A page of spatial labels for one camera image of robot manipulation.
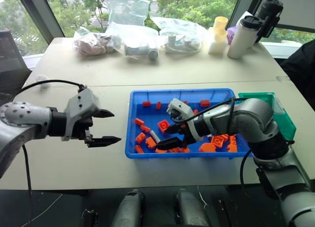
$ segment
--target table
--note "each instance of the table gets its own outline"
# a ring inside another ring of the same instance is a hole
[[[72,38],[55,38],[27,84],[38,75],[65,79],[88,86],[161,85],[217,82],[276,81],[287,77],[268,51],[257,44],[240,60],[207,54],[170,56],[161,53],[156,63],[123,58],[119,53],[80,57]]]
[[[133,160],[125,156],[129,95],[133,90],[231,88],[240,92],[273,91],[297,127],[293,148],[311,178],[315,178],[315,113],[289,80],[265,82],[191,83],[143,86],[92,86],[101,107],[115,117],[94,119],[94,136],[114,135],[122,140],[105,148],[88,149],[82,141],[61,142],[48,137],[27,143],[31,181],[35,190],[132,188],[154,186],[239,184],[241,158],[191,158]],[[59,110],[77,92],[76,87],[32,88],[17,100]],[[258,183],[256,165],[249,158],[245,165],[245,183]],[[0,189],[26,189],[23,152],[20,152],[0,181]]]

